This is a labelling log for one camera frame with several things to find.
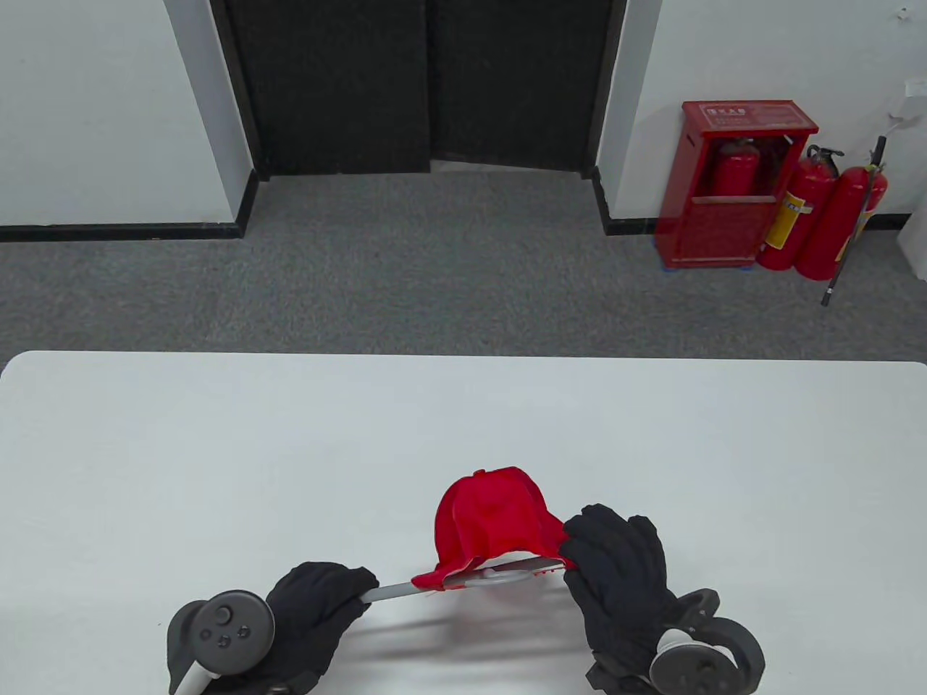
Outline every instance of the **black pole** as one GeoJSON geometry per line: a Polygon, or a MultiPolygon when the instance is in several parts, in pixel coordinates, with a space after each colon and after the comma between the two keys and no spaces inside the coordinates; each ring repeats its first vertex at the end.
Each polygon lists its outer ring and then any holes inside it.
{"type": "Polygon", "coordinates": [[[827,285],[827,290],[824,292],[824,297],[821,298],[820,305],[822,307],[828,307],[831,305],[831,297],[833,296],[833,288],[837,286],[837,281],[840,279],[840,273],[844,271],[846,266],[846,259],[849,258],[850,248],[852,248],[859,234],[863,231],[863,227],[866,226],[866,208],[869,207],[869,202],[872,200],[872,191],[875,188],[876,177],[879,175],[879,171],[882,168],[882,157],[885,153],[885,143],[887,138],[884,135],[879,136],[879,140],[876,143],[875,150],[872,152],[870,158],[870,179],[869,187],[866,189],[866,197],[863,198],[863,209],[859,212],[859,217],[857,218],[857,226],[853,230],[853,234],[849,239],[846,240],[846,248],[844,249],[844,254],[840,257],[840,263],[837,265],[837,272],[833,274],[831,283],[827,285]]]}

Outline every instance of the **white table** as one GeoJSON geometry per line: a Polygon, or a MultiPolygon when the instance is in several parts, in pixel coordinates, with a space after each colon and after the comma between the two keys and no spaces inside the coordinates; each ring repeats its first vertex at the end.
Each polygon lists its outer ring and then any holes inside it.
{"type": "MultiPolygon", "coordinates": [[[[761,694],[922,689],[923,365],[33,352],[0,377],[2,690],[163,695],[186,601],[407,580],[445,489],[512,464],[563,519],[649,514],[761,694]]],[[[580,695],[590,663],[553,577],[378,603],[315,692],[580,695]]]]}

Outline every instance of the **door frame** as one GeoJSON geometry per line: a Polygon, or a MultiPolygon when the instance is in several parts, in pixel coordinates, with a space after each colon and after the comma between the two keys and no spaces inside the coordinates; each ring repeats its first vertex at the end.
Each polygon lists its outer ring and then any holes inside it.
{"type": "MultiPolygon", "coordinates": [[[[599,156],[599,143],[602,140],[602,131],[605,123],[605,110],[612,89],[612,71],[618,55],[618,44],[621,39],[621,29],[625,20],[625,9],[628,0],[612,0],[608,14],[608,26],[605,32],[605,42],[602,51],[602,60],[599,67],[599,80],[596,86],[595,99],[592,104],[592,116],[589,124],[586,149],[583,153],[582,167],[579,174],[584,179],[591,178],[595,171],[596,159],[599,156]]],[[[228,11],[227,0],[210,0],[212,16],[216,23],[216,32],[219,35],[219,44],[225,65],[228,68],[229,80],[238,104],[238,113],[241,124],[248,140],[248,149],[254,169],[261,181],[269,181],[270,162],[267,160],[264,149],[260,143],[258,122],[254,117],[254,107],[251,104],[250,87],[245,71],[242,67],[241,53],[235,39],[235,28],[232,17],[228,11]]]]}
{"type": "Polygon", "coordinates": [[[599,83],[595,90],[595,101],[592,103],[589,139],[586,142],[580,172],[584,179],[592,178],[596,160],[599,157],[599,143],[602,141],[602,130],[605,125],[605,109],[612,92],[612,72],[615,70],[615,63],[618,59],[618,44],[621,41],[621,30],[625,23],[627,7],[628,0],[612,0],[612,8],[608,13],[608,29],[605,32],[602,65],[599,67],[599,83]]]}

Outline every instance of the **red cap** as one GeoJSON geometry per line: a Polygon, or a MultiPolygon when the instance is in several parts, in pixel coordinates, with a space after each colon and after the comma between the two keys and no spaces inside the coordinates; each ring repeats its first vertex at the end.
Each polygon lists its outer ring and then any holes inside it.
{"type": "Polygon", "coordinates": [[[441,591],[449,575],[515,550],[562,560],[560,546],[566,539],[563,522],[547,511],[527,473],[514,467],[476,471],[444,493],[435,517],[438,567],[412,583],[441,591]]]}

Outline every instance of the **fire extinguisher label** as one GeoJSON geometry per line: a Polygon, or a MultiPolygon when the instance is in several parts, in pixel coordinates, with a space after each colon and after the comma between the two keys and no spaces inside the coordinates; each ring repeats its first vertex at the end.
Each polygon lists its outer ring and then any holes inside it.
{"type": "Polygon", "coordinates": [[[779,214],[776,215],[776,220],[772,223],[769,234],[766,236],[767,246],[782,250],[785,242],[789,239],[789,234],[792,233],[795,223],[798,222],[798,216],[810,214],[814,209],[813,207],[807,207],[806,202],[803,198],[793,196],[791,193],[785,194],[782,207],[779,208],[779,214]]]}
{"type": "MultiPolygon", "coordinates": [[[[867,212],[865,215],[863,215],[862,226],[860,226],[859,232],[857,232],[857,234],[856,234],[856,238],[857,238],[857,239],[858,239],[860,236],[863,235],[863,232],[866,231],[866,225],[869,223],[869,220],[870,220],[870,218],[872,217],[872,215],[873,215],[874,213],[875,213],[875,208],[873,208],[872,210],[870,210],[869,212],[867,212]]],[[[845,251],[846,251],[846,248],[847,248],[848,246],[850,246],[850,239],[852,239],[852,238],[853,238],[853,235],[850,234],[849,238],[847,238],[846,241],[844,241],[844,245],[840,247],[840,253],[838,253],[838,254],[837,254],[837,258],[834,259],[835,262],[839,263],[839,262],[840,262],[840,259],[842,259],[842,258],[844,257],[844,253],[845,253],[845,251]]]]}

